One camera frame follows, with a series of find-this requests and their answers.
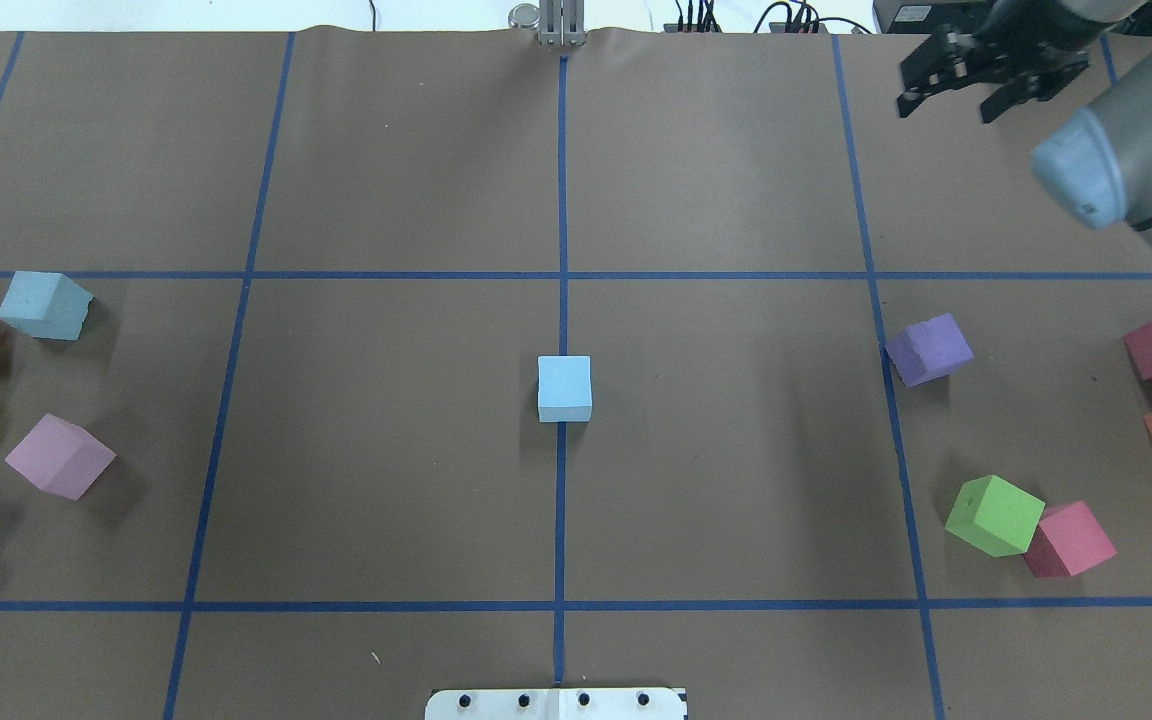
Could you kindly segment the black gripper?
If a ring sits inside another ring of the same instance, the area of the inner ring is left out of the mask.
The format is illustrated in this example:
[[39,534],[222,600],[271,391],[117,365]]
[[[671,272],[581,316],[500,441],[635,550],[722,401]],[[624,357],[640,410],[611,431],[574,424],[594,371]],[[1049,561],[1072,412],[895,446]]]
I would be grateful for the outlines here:
[[972,85],[996,85],[980,104],[980,122],[993,123],[1006,111],[1032,99],[1048,101],[1087,69],[1092,41],[1089,20],[1018,20],[988,31],[942,24],[948,58],[901,61],[899,118],[905,119],[935,94]]

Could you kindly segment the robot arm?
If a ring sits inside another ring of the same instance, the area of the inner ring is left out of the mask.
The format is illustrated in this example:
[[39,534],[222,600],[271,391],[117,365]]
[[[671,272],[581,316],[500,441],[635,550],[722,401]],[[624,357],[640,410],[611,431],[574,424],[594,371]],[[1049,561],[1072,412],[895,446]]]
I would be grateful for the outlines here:
[[[942,24],[902,59],[899,115],[973,85],[993,90],[979,106],[984,123],[1030,100],[1048,101],[1087,68],[1087,47],[1138,8],[1137,1],[992,1],[973,31]],[[1079,223],[1129,225],[1152,249],[1152,54],[1039,143],[1030,170]]]

